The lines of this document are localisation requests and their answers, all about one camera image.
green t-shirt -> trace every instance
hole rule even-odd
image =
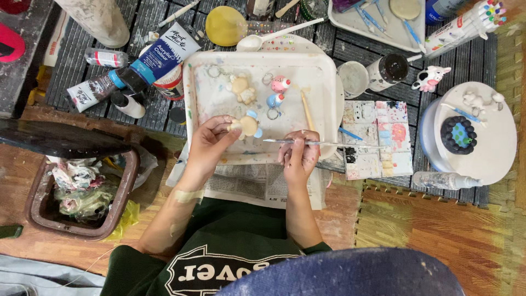
[[[181,251],[168,263],[130,246],[111,254],[100,295],[200,295],[287,258],[332,250],[299,249],[287,238],[285,210],[204,198],[188,223]]]

hand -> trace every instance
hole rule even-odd
[[[301,130],[289,133],[285,138],[294,140],[294,144],[282,144],[278,156],[278,161],[285,166],[283,175],[289,190],[306,188],[310,173],[318,162],[320,146],[305,145],[305,140],[319,141],[320,135],[317,132]]]
[[[177,189],[185,192],[200,190],[216,169],[223,152],[240,136],[241,130],[228,132],[232,116],[214,116],[203,123],[192,136],[188,163]]]

white tray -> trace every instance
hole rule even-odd
[[[338,28],[342,28],[376,41],[401,48],[405,51],[415,53],[420,52],[421,50],[418,47],[418,44],[414,41],[413,37],[406,29],[406,26],[404,26],[402,20],[397,18],[391,12],[391,9],[389,8],[389,0],[380,0],[380,5],[385,12],[389,25],[386,25],[383,22],[382,16],[378,12],[375,4],[370,4],[365,10],[378,22],[380,26],[386,28],[387,33],[393,38],[385,36],[385,34],[380,32],[380,30],[374,27],[374,25],[373,27],[375,28],[375,33],[371,33],[369,28],[365,25],[362,18],[354,8],[351,8],[344,13],[339,13],[335,9],[332,9],[332,1],[329,1],[327,14],[329,15],[330,22]],[[418,15],[417,18],[408,21],[408,23],[411,25],[420,40],[424,42],[426,39],[426,1],[420,0],[420,6],[420,15]]]
[[[256,102],[249,106],[238,103],[236,96],[225,89],[227,77],[214,79],[208,75],[207,69],[211,65],[218,65],[226,72],[247,74],[250,85],[256,89]],[[292,81],[292,87],[285,93],[285,101],[280,107],[283,115],[273,121],[266,115],[266,99],[274,92],[261,82],[269,72],[274,76],[284,75]],[[229,114],[241,118],[248,109],[258,113],[257,120],[263,136],[237,141],[221,157],[219,165],[276,163],[279,145],[262,140],[282,139],[291,131],[308,128],[301,89],[305,91],[320,139],[327,142],[338,140],[335,129],[338,125],[336,67],[326,54],[201,52],[185,61],[183,77],[187,82],[185,105],[190,144],[193,131],[212,116]],[[333,153],[333,147],[322,147],[320,159],[328,158]]]

gray fabric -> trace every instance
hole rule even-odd
[[[74,283],[60,287],[78,277]],[[43,296],[99,295],[105,279],[65,265],[0,255],[0,296],[16,288],[12,284],[23,284]]]

cow figurine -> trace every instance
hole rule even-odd
[[[418,80],[411,86],[412,89],[420,89],[421,92],[434,92],[437,84],[442,80],[445,73],[451,71],[451,67],[442,68],[437,66],[429,66],[425,70],[418,73]]]

